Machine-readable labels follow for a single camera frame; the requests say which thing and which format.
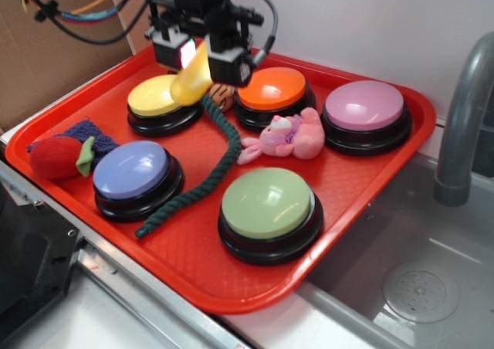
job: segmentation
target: plush toy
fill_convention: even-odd
[[[92,121],[83,120],[61,134],[27,147],[31,169],[39,176],[62,180],[90,175],[98,162],[118,144]]]
[[[76,162],[83,144],[72,137],[52,137],[38,142],[29,155],[31,169],[51,180],[67,179],[79,174]]]
[[[221,111],[226,112],[232,108],[235,101],[235,88],[227,84],[214,84],[208,95]]]
[[[324,129],[319,114],[312,107],[292,117],[274,116],[271,124],[259,137],[243,138],[242,150],[237,163],[248,164],[262,154],[285,158],[291,154],[296,158],[315,158],[324,146]]]

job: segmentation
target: blue button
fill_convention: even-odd
[[[98,192],[113,200],[129,199],[152,189],[164,177],[169,161],[165,149],[152,141],[119,146],[94,169]]]

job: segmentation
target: pink stuffed bunny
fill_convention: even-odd
[[[271,124],[257,138],[242,139],[242,150],[237,163],[248,164],[262,154],[285,158],[315,158],[324,145],[324,129],[319,114],[312,107],[293,117],[274,116]]]

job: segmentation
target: bunny ear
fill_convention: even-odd
[[[259,139],[247,137],[247,138],[242,138],[240,142],[242,143],[242,147],[250,147],[253,146],[254,144],[259,144]]]
[[[248,164],[249,162],[254,161],[256,158],[261,157],[261,154],[261,148],[258,144],[249,146],[245,150],[242,150],[242,152],[240,152],[239,158],[237,158],[237,164]]]

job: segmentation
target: purple button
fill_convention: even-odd
[[[93,183],[101,195],[121,200],[141,195],[168,170],[166,151],[152,141],[123,144],[107,154],[94,169]]]
[[[348,130],[369,131],[394,123],[403,112],[403,96],[394,86],[362,80],[336,88],[326,99],[330,121]]]

